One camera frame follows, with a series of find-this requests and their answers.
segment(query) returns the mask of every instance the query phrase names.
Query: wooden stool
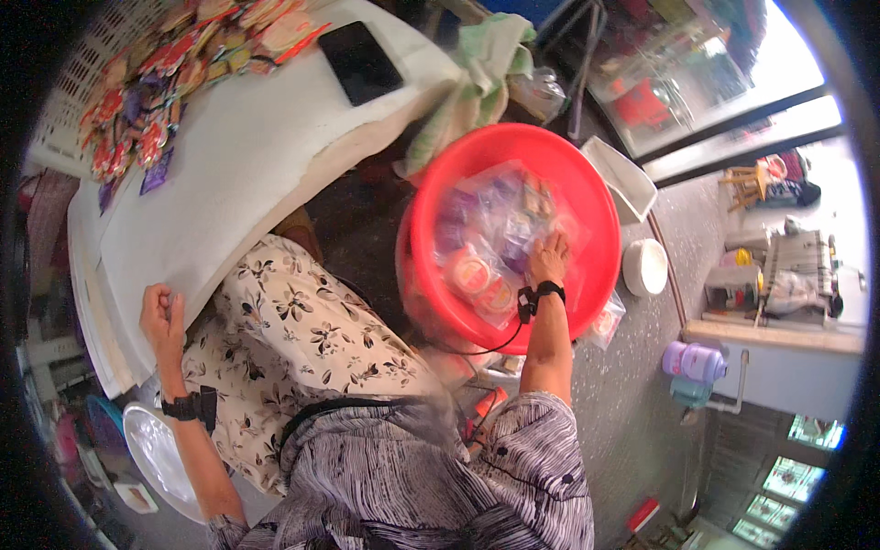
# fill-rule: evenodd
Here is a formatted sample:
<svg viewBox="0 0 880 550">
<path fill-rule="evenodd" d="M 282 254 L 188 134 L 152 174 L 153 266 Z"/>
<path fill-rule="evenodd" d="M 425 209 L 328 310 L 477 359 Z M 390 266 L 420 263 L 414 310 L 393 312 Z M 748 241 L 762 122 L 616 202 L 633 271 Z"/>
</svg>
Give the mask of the wooden stool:
<svg viewBox="0 0 880 550">
<path fill-rule="evenodd" d="M 737 166 L 724 171 L 724 177 L 718 183 L 729 183 L 733 186 L 733 206 L 727 209 L 732 212 L 736 209 L 754 204 L 758 199 L 766 198 L 767 184 L 770 183 L 770 172 L 766 166 L 758 164 L 751 168 Z"/>
</svg>

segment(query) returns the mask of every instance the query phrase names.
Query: black phone screen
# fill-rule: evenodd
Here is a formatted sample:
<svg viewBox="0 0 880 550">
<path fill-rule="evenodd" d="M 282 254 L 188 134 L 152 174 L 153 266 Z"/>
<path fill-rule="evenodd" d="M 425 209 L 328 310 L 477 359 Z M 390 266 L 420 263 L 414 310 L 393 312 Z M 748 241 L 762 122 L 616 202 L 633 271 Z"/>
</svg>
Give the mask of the black phone screen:
<svg viewBox="0 0 880 550">
<path fill-rule="evenodd" d="M 333 72 L 353 106 L 397 90 L 403 78 L 361 21 L 318 37 Z"/>
</svg>

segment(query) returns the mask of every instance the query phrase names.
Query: gray striped jacket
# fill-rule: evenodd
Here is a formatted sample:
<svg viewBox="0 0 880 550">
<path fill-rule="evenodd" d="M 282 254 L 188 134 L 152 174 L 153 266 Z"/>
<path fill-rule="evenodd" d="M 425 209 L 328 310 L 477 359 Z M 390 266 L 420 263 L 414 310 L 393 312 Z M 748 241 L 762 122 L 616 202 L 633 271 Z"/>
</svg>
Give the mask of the gray striped jacket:
<svg viewBox="0 0 880 550">
<path fill-rule="evenodd" d="M 282 448 L 288 496 L 250 529 L 212 517 L 209 539 L 218 549 L 593 548 L 562 400 L 517 396 L 468 462 L 450 415 L 425 401 L 314 414 Z"/>
</svg>

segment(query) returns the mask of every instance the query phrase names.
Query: window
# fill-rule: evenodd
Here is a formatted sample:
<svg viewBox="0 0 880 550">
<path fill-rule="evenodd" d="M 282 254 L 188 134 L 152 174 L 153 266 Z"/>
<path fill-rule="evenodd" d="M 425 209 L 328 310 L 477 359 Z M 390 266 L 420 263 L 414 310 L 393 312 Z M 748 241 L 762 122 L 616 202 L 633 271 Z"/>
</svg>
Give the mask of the window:
<svg viewBox="0 0 880 550">
<path fill-rule="evenodd" d="M 733 534 L 748 540 L 759 548 L 769 550 L 779 542 L 779 535 L 770 532 L 767 529 L 761 529 L 755 524 L 750 524 L 744 519 L 740 519 L 739 523 L 733 528 Z"/>
<path fill-rule="evenodd" d="M 788 439 L 808 444 L 817 449 L 837 449 L 843 437 L 843 424 L 826 422 L 809 416 L 795 416 L 788 431 Z"/>
<path fill-rule="evenodd" d="M 764 481 L 764 490 L 798 502 L 807 502 L 823 475 L 825 470 L 822 468 L 779 457 Z"/>
<path fill-rule="evenodd" d="M 776 502 L 772 498 L 758 495 L 745 513 L 765 524 L 785 531 L 794 521 L 797 510 L 781 502 Z"/>
</svg>

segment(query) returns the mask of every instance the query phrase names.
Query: tiled floor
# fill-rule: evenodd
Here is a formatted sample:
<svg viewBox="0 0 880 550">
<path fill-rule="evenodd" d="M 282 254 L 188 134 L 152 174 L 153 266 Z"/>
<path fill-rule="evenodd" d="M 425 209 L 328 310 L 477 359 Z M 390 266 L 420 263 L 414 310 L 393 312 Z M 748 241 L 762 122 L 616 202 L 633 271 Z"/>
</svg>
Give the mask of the tiled floor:
<svg viewBox="0 0 880 550">
<path fill-rule="evenodd" d="M 369 170 L 351 172 L 307 208 L 328 269 L 360 287 L 386 322 L 405 333 L 409 323 L 400 308 L 393 246 L 410 192 L 389 178 L 380 179 L 389 183 L 379 187 L 364 182 L 377 180 L 374 175 Z M 690 315 L 699 313 L 702 282 L 721 254 L 728 204 L 715 178 L 707 177 L 662 190 L 654 208 Z M 624 246 L 651 236 L 647 224 L 622 230 Z M 639 298 L 621 279 L 617 291 L 626 317 L 606 351 L 576 343 L 573 377 L 573 408 L 600 550 L 626 538 L 626 520 L 648 496 L 676 513 L 690 509 L 700 475 L 704 427 L 702 418 L 695 426 L 679 424 L 683 409 L 669 397 L 669 379 L 660 370 L 663 350 L 680 330 L 669 287 L 658 297 Z M 233 480 L 250 520 L 277 502 L 240 476 Z M 142 535 L 144 547 L 202 547 L 203 528 L 157 500 L 161 511 L 147 516 L 115 503 L 125 522 Z"/>
</svg>

